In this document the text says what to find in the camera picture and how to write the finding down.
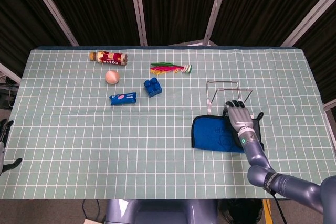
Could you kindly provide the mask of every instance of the black curtain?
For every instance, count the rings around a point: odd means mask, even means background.
[[[139,45],[133,0],[54,0],[81,46]]]
[[[336,99],[336,2],[294,46],[305,52],[322,101]]]
[[[42,0],[0,0],[0,62],[18,76],[32,49],[69,45]]]
[[[203,39],[214,0],[142,0],[148,45]]]
[[[318,0],[223,0],[211,41],[280,46]]]

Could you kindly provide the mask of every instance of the table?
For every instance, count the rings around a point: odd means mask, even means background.
[[[126,52],[126,66],[89,61],[101,49]],[[149,98],[150,63],[193,65],[167,73]],[[115,69],[115,86],[104,80]],[[237,80],[263,111],[261,134],[273,168],[320,184],[336,174],[319,90],[299,49],[221,47],[40,48],[31,51],[11,119],[1,198],[265,198],[247,181],[244,154],[194,150],[191,125],[206,114],[206,79]],[[137,103],[109,96],[137,92]],[[213,114],[224,101],[216,97]]]

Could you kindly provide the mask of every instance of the ball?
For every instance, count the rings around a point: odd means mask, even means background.
[[[119,79],[120,79],[120,76],[118,72],[114,70],[107,71],[107,73],[105,74],[105,80],[109,84],[116,84],[118,83]]]

